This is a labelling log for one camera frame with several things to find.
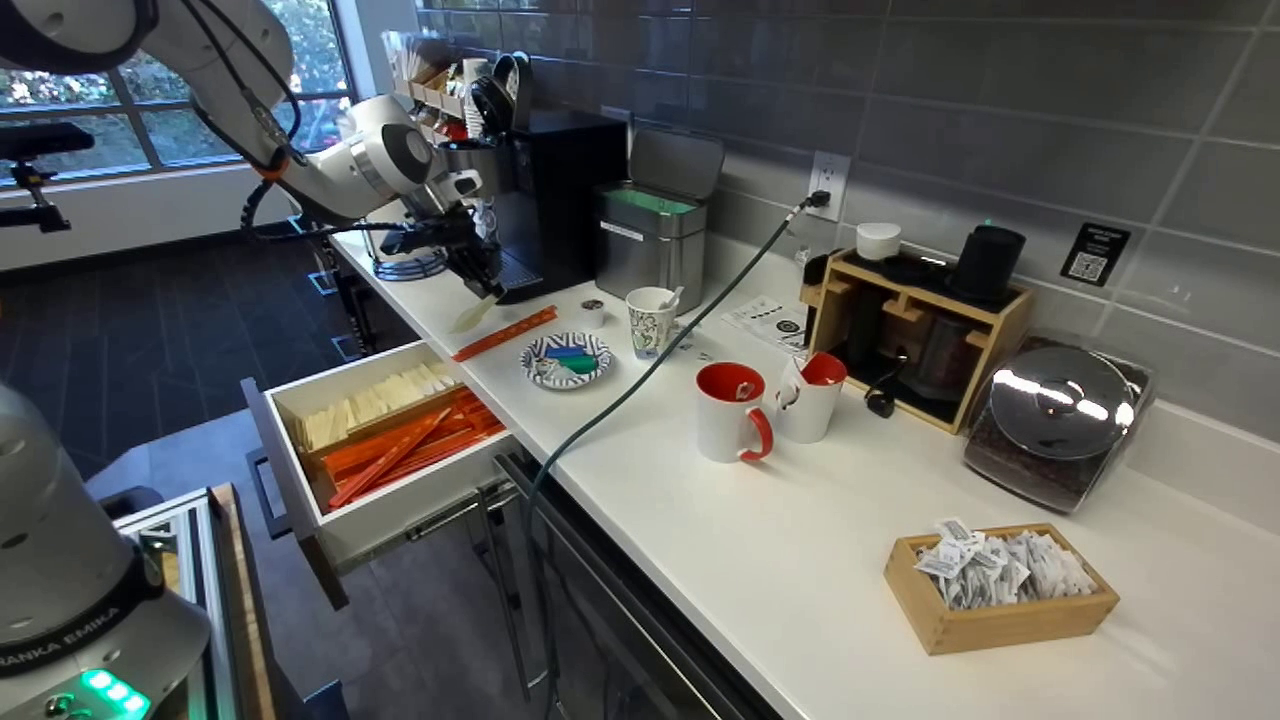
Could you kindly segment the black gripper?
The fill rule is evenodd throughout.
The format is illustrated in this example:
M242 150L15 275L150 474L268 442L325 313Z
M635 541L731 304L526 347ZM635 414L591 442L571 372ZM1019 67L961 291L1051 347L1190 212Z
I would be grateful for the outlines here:
M472 295L499 301L503 261L489 222L499 189L499 150L493 141L431 146L419 194L385 237L385 275L403 285L452 272Z

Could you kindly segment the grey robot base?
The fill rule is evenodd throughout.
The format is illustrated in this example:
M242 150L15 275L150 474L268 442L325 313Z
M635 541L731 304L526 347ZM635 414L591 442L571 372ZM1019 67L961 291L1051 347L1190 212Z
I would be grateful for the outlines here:
M145 720L206 635L89 498L41 410L0 387L0 720Z

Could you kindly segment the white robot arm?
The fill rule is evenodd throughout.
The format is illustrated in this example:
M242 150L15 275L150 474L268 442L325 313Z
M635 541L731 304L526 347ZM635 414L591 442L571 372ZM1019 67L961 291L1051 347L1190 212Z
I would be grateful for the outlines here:
M305 151L277 120L291 83L291 41L262 0L0 0L0 59L33 73L106 73L149 51L175 73L194 117L262 186L325 223L356 223L401 200L390 239L419 239L476 295L499 295L499 250L449 189L452 167L390 97L361 101L342 136Z

